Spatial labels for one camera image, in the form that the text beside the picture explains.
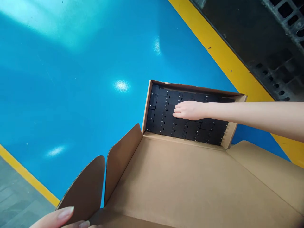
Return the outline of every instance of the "inner cardboard box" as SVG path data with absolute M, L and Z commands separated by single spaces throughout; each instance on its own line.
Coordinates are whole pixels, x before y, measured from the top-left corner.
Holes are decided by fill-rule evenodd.
M 136 124 L 71 185 L 57 209 L 74 206 L 68 224 L 90 220 L 119 227 L 299 227 L 304 221 L 304 169 L 247 141 L 229 147 L 229 123 L 220 146 L 145 131 Z M 185 91 L 221 92 L 163 83 Z M 106 167 L 104 208 L 100 209 Z

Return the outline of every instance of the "cardboard box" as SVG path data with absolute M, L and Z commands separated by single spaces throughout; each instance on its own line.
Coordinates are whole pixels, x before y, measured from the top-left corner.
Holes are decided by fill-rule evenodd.
M 245 101 L 243 94 L 220 92 Z M 229 124 L 221 146 L 141 131 L 136 124 L 112 147 L 107 166 L 99 156 L 79 174 L 58 209 L 75 207 L 68 224 L 89 219 L 106 228 L 299 227 L 304 169 L 247 141 L 227 149 L 236 128 Z

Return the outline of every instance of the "blue epoxy floor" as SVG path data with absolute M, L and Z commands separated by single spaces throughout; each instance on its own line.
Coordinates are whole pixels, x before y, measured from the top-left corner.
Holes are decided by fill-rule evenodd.
M 54 23 L 67 23 L 50 36 L 50 25 L 35 31 L 0 16 L 0 143 L 58 198 L 142 123 L 150 79 L 236 92 L 167 0 L 96 2 L 65 0 Z M 79 26 L 70 23 L 76 17 L 85 18 Z M 285 156 L 270 134 L 260 135 L 241 126 L 234 142 Z

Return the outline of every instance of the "black plastic part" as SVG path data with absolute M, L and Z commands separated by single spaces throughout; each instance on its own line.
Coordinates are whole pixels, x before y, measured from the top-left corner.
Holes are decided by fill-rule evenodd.
M 215 121 L 216 121 L 215 119 L 202 119 L 202 120 L 203 120 L 203 123 L 206 123 L 206 124 L 215 124 Z
M 159 96 L 165 96 L 165 97 L 169 97 L 170 96 L 170 90 L 167 89 L 159 89 L 158 90 L 158 95 Z
M 184 92 L 182 101 L 189 101 L 189 100 L 194 101 L 194 93 Z
M 157 122 L 157 123 L 161 123 L 161 122 L 165 122 L 165 115 L 162 115 L 162 114 L 155 114 L 154 115 L 154 122 Z
M 165 116 L 166 115 L 165 106 L 157 108 L 157 104 L 156 104 L 155 115 L 163 115 L 163 116 Z
M 219 102 L 228 103 L 228 102 L 235 102 L 235 100 L 234 100 L 234 99 L 230 99 L 230 98 L 223 98 L 223 97 L 220 97 L 220 98 L 219 98 Z
M 153 121 L 148 120 L 146 123 L 146 131 L 152 132 L 152 129 L 153 129 Z
M 157 102 L 158 103 L 169 103 L 169 97 L 158 95 Z
M 162 135 L 173 136 L 174 130 L 172 129 L 172 125 L 165 124 L 165 127 L 161 130 Z
M 202 123 L 200 128 L 201 129 L 205 129 L 205 130 L 209 130 L 209 131 L 213 131 L 215 125 L 211 124 L 211 123 Z
M 149 108 L 150 109 L 155 109 L 156 102 L 157 102 L 157 98 L 156 97 L 150 97 Z
M 174 98 L 174 97 L 170 97 L 169 98 L 169 104 L 179 104 L 181 102 L 180 98 Z
M 219 98 L 218 96 L 215 95 L 208 95 L 207 96 L 207 102 L 219 102 Z
M 164 123 L 153 122 L 152 132 L 162 135 L 162 129 L 164 128 Z
M 208 130 L 199 129 L 195 140 L 203 143 L 208 143 L 210 134 L 211 133 Z
M 153 109 L 149 109 L 148 110 L 148 116 L 147 116 L 147 120 L 153 121 L 154 120 L 154 110 Z
M 179 92 L 179 91 L 171 90 L 170 97 L 182 99 L 183 93 L 182 93 L 182 92 Z
M 171 114 L 173 114 L 174 113 L 174 109 L 175 109 L 175 104 L 167 104 L 166 105 L 166 110 L 167 110 L 167 112 L 170 112 Z
M 201 93 L 196 93 L 194 95 L 194 100 L 198 101 L 198 102 L 207 102 L 207 95 L 201 94 Z
M 157 97 L 158 95 L 159 86 L 153 85 L 151 89 L 151 97 Z
M 150 99 L 149 106 L 151 105 L 151 108 L 154 108 L 154 100 L 157 102 L 155 109 L 148 110 L 147 131 L 215 145 L 221 144 L 228 122 L 214 119 L 192 121 L 175 118 L 172 114 L 174 113 L 175 106 L 181 101 L 233 102 L 232 99 L 221 98 L 220 95 L 215 94 L 182 93 L 162 88 L 159 88 L 158 94 L 156 98 L 152 96 Z

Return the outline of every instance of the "yellow stripe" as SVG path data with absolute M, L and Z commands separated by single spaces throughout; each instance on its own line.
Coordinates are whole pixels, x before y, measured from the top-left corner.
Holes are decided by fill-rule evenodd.
M 247 101 L 274 101 L 245 65 L 233 53 L 189 0 L 169 0 L 192 32 L 206 48 L 234 87 L 248 95 Z M 304 143 L 272 134 L 296 165 L 304 168 Z
M 41 193 L 54 206 L 59 204 L 57 199 L 43 184 L 27 171 L 3 146 L 0 145 L 0 156 L 13 167 L 28 183 Z

